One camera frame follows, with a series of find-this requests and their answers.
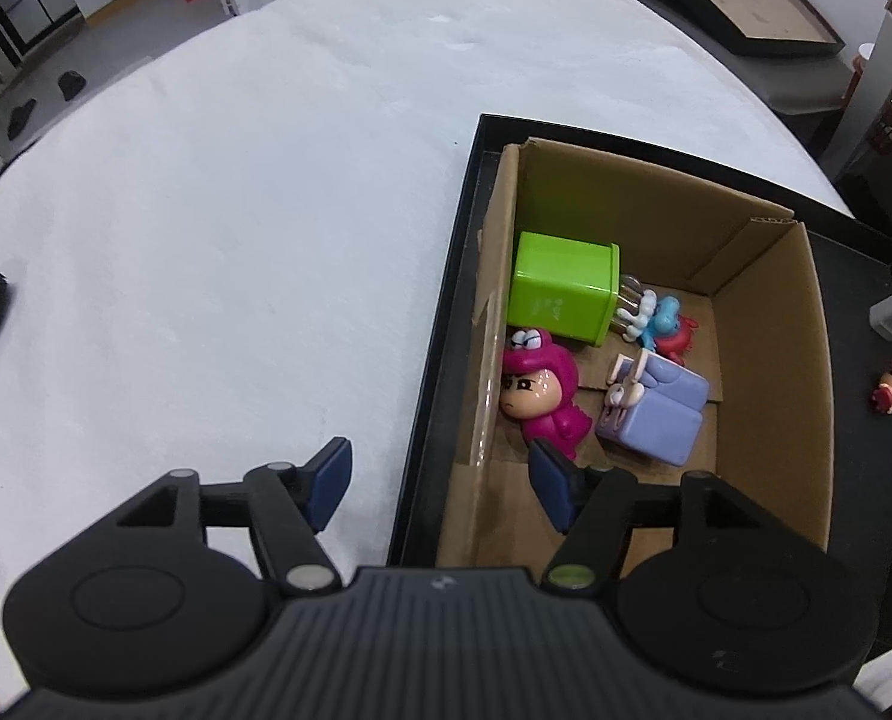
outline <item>pink toy figure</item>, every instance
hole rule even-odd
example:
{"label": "pink toy figure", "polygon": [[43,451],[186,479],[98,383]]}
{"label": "pink toy figure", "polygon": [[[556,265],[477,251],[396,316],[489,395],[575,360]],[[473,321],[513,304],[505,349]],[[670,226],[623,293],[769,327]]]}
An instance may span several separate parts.
{"label": "pink toy figure", "polygon": [[519,419],[526,443],[548,439],[570,460],[593,420],[573,403],[579,370],[546,330],[517,330],[502,353],[502,412]]}

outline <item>white table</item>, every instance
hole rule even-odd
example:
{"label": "white table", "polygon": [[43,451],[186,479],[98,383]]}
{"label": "white table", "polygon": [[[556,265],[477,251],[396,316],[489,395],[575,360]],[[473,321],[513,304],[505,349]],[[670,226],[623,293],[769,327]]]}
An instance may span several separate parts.
{"label": "white table", "polygon": [[[355,471],[323,542],[347,575],[385,560],[483,112],[660,143],[845,210],[752,93],[634,0],[281,0],[224,23],[0,181],[0,606],[164,471],[238,479],[334,435]],[[0,707],[22,687],[0,629]]]}

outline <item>green plastic bin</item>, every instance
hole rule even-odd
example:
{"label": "green plastic bin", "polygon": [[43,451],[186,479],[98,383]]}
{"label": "green plastic bin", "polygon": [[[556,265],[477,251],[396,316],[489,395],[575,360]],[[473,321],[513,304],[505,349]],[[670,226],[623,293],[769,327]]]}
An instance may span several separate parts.
{"label": "green plastic bin", "polygon": [[620,247],[524,232],[519,237],[507,322],[601,346],[616,311]]}

